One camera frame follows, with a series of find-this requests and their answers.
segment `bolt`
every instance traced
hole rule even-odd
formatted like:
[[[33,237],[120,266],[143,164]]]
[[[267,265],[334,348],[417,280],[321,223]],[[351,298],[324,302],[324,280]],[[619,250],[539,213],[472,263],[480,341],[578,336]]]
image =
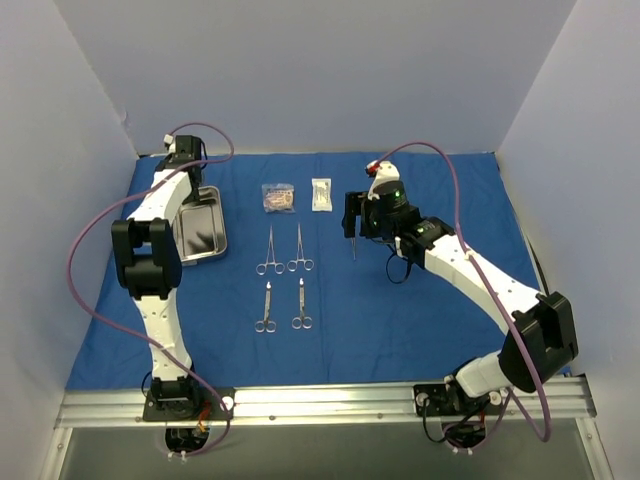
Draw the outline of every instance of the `bolt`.
[[[229,396],[222,397],[222,402],[224,403],[225,407],[227,407],[227,410],[231,410],[233,408],[233,406],[235,405],[235,402],[233,401],[233,398],[231,398]]]
[[[424,392],[421,392],[418,395],[416,395],[416,405],[418,405],[419,407],[429,405],[429,395],[427,395]]]
[[[498,392],[490,392],[489,402],[491,402],[491,405],[500,405],[502,403],[502,397]]]

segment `white panel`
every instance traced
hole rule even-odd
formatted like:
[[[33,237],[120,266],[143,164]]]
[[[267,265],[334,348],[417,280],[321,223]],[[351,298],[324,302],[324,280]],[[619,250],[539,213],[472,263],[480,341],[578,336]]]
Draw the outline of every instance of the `white panel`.
[[[550,285],[571,300],[579,371],[616,478],[638,478],[640,3],[579,1],[500,149]]]
[[[67,292],[65,257],[127,191],[134,151],[53,2],[3,2],[0,45],[0,476],[33,479],[89,323]],[[89,303],[108,223],[78,258]]]
[[[500,145],[575,0],[56,3],[141,153],[194,119],[244,151],[477,152]]]

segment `surgical forceps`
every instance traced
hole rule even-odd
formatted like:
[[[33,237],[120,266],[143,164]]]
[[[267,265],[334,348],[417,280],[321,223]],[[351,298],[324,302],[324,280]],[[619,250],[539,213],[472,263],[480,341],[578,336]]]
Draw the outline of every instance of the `surgical forceps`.
[[[264,275],[267,273],[267,268],[269,265],[273,265],[273,269],[276,271],[278,275],[284,272],[284,263],[276,262],[276,251],[273,248],[273,225],[269,228],[269,247],[267,248],[267,259],[264,263],[259,263],[256,267],[256,273],[258,275]]]
[[[287,268],[290,272],[295,272],[298,269],[298,264],[302,263],[305,270],[309,271],[313,268],[313,260],[304,258],[304,250],[302,249],[302,233],[300,231],[300,222],[298,222],[298,251],[296,252],[296,259],[289,260],[287,262]]]

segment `stainless steel tray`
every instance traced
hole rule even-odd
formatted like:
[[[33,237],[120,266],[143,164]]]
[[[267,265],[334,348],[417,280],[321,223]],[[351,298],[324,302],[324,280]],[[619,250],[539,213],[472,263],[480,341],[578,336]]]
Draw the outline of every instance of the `stainless steel tray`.
[[[220,190],[200,187],[199,192],[200,200],[183,204],[173,224],[173,236],[183,265],[220,258],[227,251]]]

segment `surgical scissors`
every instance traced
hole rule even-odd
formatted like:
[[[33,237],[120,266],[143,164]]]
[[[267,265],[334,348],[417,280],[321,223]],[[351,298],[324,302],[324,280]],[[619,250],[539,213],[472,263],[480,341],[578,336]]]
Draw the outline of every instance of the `surgical scissors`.
[[[276,322],[271,321],[271,282],[267,282],[267,295],[264,299],[264,319],[256,322],[256,332],[273,333],[276,331]]]
[[[312,325],[311,317],[304,314],[304,280],[300,279],[300,316],[291,320],[291,326],[296,330],[301,328],[309,329]]]

